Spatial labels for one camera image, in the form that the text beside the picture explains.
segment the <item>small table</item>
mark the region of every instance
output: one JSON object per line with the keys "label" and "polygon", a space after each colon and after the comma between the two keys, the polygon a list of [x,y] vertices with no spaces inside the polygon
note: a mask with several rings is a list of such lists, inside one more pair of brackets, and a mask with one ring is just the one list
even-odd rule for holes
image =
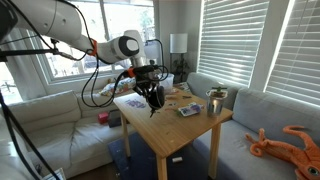
{"label": "small table", "polygon": [[[149,147],[156,154],[158,179],[167,179],[166,158],[181,149],[206,131],[212,129],[210,164],[208,175],[216,178],[218,163],[218,149],[220,140],[221,123],[232,116],[232,111],[223,108],[219,117],[207,116],[206,108],[199,114],[188,117],[176,113],[178,107],[187,106],[191,102],[206,105],[206,101],[189,93],[177,90],[175,98],[166,100],[163,108],[158,110],[151,118],[151,109],[145,99],[138,94],[129,94],[114,99],[114,103],[121,111],[124,144],[127,157],[130,157],[130,147],[127,131],[127,121],[137,130]],[[146,104],[144,108],[129,105],[128,101],[139,101]]]}

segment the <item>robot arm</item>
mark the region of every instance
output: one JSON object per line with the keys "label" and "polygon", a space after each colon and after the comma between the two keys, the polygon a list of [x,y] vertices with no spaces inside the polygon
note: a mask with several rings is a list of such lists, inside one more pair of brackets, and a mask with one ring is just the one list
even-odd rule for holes
{"label": "robot arm", "polygon": [[95,43],[93,39],[90,42],[89,37],[81,34],[80,15],[73,4],[65,1],[0,0],[0,20],[4,22],[0,28],[0,41],[13,27],[29,30],[35,28],[41,35],[63,41],[88,54],[97,54],[106,64],[130,58],[134,67],[146,65],[143,43],[137,31],[126,31],[124,36],[104,43]]}
{"label": "robot arm", "polygon": [[[148,65],[138,31],[129,30],[124,32],[124,36],[96,43],[81,34],[79,13],[82,16],[74,5],[63,0],[0,0],[0,42],[13,27],[19,27],[63,41],[90,55],[97,55],[106,64],[130,58],[133,67],[122,75],[136,76],[134,90],[146,98],[152,113],[160,109],[164,104],[163,87],[150,80],[154,78],[153,71],[157,67]],[[7,55],[0,51],[0,56]]]}

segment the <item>pink object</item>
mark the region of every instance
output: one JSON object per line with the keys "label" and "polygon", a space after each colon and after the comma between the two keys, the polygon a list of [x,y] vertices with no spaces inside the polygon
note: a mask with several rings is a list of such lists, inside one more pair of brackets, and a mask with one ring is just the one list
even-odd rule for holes
{"label": "pink object", "polygon": [[108,121],[109,114],[107,112],[100,113],[98,115],[98,120],[100,124],[104,124]]}

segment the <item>stuffed toy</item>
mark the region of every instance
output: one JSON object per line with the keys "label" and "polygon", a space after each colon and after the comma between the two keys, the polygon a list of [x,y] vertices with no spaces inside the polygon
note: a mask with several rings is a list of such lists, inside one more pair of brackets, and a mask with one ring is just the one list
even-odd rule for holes
{"label": "stuffed toy", "polygon": [[246,138],[252,143],[250,152],[261,157],[264,151],[279,159],[293,163],[297,166],[295,173],[299,180],[320,180],[320,148],[308,134],[294,130],[302,128],[304,127],[286,126],[283,131],[299,136],[305,143],[304,150],[285,142],[267,139],[264,135],[264,129],[261,128],[259,130],[259,141],[255,141],[248,133],[246,134]]}

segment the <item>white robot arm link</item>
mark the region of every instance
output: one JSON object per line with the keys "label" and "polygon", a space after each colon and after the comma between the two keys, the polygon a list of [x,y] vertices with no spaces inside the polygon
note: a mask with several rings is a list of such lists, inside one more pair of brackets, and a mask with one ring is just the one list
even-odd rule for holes
{"label": "white robot arm link", "polygon": [[93,47],[94,40],[90,42],[87,36],[81,34],[81,17],[75,6],[59,0],[0,0],[0,20],[5,23],[0,28],[0,41],[9,31],[9,25],[34,30],[17,9],[39,34],[63,41],[88,54],[96,52],[98,58],[106,64],[130,58],[135,67],[147,65],[143,43],[137,31],[126,31],[124,36],[97,43]]}

